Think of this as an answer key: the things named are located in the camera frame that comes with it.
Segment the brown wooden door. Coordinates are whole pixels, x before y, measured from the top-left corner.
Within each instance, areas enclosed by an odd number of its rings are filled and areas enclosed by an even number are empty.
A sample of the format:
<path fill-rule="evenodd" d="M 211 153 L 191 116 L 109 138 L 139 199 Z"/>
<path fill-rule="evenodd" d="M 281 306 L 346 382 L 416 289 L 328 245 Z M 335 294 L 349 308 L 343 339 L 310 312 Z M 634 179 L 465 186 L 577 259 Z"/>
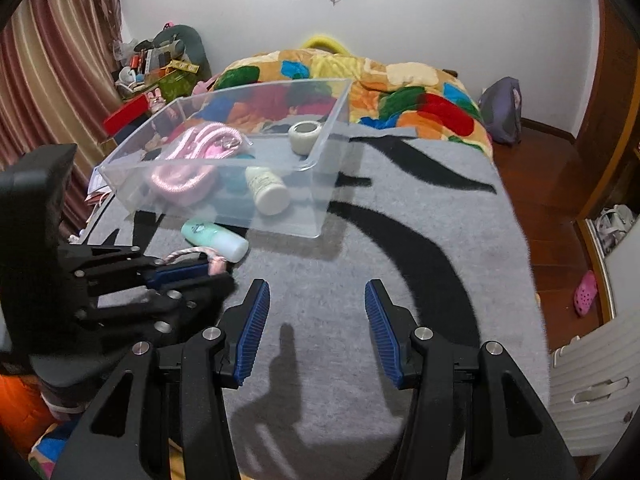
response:
<path fill-rule="evenodd" d="M 575 142 L 591 182 L 582 219 L 630 202 L 639 180 L 639 43 L 611 0 L 598 10 L 596 70 Z"/>

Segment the pink croc shoe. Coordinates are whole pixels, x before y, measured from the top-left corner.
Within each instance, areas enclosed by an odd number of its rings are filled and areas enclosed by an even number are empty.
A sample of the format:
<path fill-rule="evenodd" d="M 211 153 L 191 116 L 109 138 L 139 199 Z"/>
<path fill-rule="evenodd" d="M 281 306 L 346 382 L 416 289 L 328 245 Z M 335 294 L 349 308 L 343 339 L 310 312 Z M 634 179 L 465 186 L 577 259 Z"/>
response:
<path fill-rule="evenodd" d="M 574 308 L 579 316 L 585 316 L 590 311 L 597 294 L 596 274 L 589 270 L 584 274 L 574 291 Z"/>

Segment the teal round container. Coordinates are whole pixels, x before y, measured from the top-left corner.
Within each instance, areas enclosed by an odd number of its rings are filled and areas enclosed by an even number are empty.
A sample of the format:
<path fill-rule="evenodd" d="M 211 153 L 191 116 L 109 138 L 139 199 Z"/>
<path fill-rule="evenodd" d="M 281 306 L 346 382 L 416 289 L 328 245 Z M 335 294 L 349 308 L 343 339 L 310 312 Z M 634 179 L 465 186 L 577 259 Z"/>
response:
<path fill-rule="evenodd" d="M 246 200 L 250 192 L 248 192 L 245 171 L 245 164 L 219 167 L 216 200 Z"/>

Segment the purple backpack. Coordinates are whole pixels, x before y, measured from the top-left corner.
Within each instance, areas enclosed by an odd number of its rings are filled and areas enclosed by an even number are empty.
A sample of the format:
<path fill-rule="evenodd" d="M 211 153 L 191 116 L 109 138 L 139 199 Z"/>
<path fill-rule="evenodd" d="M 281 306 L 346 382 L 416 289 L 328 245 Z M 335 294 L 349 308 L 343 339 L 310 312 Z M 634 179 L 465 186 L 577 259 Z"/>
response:
<path fill-rule="evenodd" d="M 503 77 L 480 96 L 480 116 L 496 143 L 514 145 L 521 141 L 522 94 L 520 82 Z"/>

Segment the white pill bottle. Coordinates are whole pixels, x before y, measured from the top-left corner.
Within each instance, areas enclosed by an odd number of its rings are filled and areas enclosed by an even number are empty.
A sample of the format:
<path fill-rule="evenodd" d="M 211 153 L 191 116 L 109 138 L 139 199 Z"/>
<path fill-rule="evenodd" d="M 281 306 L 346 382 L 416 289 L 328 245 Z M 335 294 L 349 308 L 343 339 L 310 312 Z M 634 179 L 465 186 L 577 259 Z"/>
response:
<path fill-rule="evenodd" d="M 283 180 L 270 168 L 250 166 L 245 180 L 256 209 L 265 216 L 276 216 L 288 208 L 291 194 Z"/>

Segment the striped pink curtain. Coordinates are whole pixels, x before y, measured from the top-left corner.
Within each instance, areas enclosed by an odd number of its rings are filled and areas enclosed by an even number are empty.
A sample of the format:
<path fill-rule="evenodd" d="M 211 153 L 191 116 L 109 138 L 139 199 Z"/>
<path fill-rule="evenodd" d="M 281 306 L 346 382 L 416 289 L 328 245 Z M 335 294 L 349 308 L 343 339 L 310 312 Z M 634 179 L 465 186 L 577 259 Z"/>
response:
<path fill-rule="evenodd" d="M 103 122 L 122 102 L 113 81 L 121 30 L 120 0 L 22 0 L 1 29 L 1 165 L 43 145 L 76 145 L 64 234 L 86 224 Z"/>

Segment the grey green plush cushion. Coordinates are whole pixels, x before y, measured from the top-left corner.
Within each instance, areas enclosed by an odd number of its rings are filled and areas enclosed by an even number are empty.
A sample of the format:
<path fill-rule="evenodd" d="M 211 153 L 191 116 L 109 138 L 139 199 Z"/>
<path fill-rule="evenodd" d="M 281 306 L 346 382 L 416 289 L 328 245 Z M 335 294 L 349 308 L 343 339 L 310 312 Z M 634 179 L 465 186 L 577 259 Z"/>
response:
<path fill-rule="evenodd" d="M 153 39 L 153 46 L 160 47 L 165 42 L 173 44 L 175 41 L 182 45 L 182 53 L 186 55 L 189 62 L 200 66 L 198 78 L 209 79 L 212 76 L 205 48 L 200 34 L 191 26 L 174 25 L 164 28 Z"/>

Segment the colourful patchwork quilt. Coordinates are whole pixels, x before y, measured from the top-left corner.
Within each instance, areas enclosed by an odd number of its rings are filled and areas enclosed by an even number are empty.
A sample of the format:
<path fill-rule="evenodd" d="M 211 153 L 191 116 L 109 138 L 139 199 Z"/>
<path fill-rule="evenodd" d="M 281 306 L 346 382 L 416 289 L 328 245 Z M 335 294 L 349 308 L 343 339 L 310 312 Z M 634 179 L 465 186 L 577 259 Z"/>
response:
<path fill-rule="evenodd" d="M 480 109 L 454 75 L 424 63 L 383 64 L 319 49 L 279 50 L 230 64 L 215 90 L 295 79 L 348 79 L 349 119 L 378 130 L 410 127 L 418 137 L 494 154 Z"/>

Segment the white wardrobe sliding door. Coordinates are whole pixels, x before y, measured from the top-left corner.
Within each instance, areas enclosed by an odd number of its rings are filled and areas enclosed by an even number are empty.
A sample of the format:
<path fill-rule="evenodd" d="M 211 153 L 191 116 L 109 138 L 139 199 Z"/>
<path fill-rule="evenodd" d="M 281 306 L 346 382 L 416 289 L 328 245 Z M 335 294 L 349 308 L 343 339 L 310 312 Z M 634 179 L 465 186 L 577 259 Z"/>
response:
<path fill-rule="evenodd" d="M 635 224 L 612 252 L 605 257 L 608 288 L 614 315 L 639 310 L 640 300 L 640 231 Z"/>

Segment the red box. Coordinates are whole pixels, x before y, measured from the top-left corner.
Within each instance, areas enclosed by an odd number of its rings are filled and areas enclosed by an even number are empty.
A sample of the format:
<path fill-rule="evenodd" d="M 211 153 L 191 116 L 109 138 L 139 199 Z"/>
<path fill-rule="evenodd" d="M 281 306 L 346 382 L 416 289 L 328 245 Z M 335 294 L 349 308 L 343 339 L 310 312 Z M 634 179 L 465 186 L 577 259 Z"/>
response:
<path fill-rule="evenodd" d="M 148 116 L 149 100 L 144 93 L 140 93 L 131 100 L 122 104 L 110 116 L 104 119 L 103 129 L 108 136 L 119 133 L 126 125 L 132 124 L 140 117 Z"/>

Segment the white tape roll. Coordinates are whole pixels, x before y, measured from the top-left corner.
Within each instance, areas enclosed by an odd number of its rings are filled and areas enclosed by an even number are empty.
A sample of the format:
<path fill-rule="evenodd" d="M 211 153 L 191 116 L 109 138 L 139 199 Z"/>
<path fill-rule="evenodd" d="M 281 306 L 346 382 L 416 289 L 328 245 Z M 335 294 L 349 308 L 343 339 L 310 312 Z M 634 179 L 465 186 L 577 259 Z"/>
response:
<path fill-rule="evenodd" d="M 292 151 L 298 156 L 308 156 L 316 144 L 322 130 L 322 123 L 316 120 L 302 120 L 288 128 L 288 140 Z"/>

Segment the white drawer cabinet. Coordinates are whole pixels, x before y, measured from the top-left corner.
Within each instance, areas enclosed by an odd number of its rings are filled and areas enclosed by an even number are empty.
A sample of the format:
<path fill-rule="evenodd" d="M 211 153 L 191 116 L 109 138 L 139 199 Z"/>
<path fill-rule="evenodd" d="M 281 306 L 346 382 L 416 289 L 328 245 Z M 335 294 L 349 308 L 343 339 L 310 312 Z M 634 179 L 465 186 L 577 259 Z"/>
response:
<path fill-rule="evenodd" d="M 611 452 L 639 409 L 639 313 L 617 315 L 550 356 L 549 413 L 574 456 Z"/>

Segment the clear plastic storage bin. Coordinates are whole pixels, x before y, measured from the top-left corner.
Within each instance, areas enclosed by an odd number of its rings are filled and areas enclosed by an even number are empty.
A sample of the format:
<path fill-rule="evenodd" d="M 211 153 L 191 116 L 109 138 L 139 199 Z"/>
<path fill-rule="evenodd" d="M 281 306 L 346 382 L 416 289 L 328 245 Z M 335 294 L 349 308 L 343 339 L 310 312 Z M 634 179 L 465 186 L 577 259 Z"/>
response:
<path fill-rule="evenodd" d="M 130 211 L 201 219 L 306 238 L 319 236 L 342 166 L 349 130 L 347 79 L 297 79 L 179 98 L 130 133 L 99 166 Z M 322 123 L 314 148 L 298 156 L 288 128 Z M 216 200 L 219 167 L 270 168 L 291 194 L 276 216 L 246 200 Z"/>

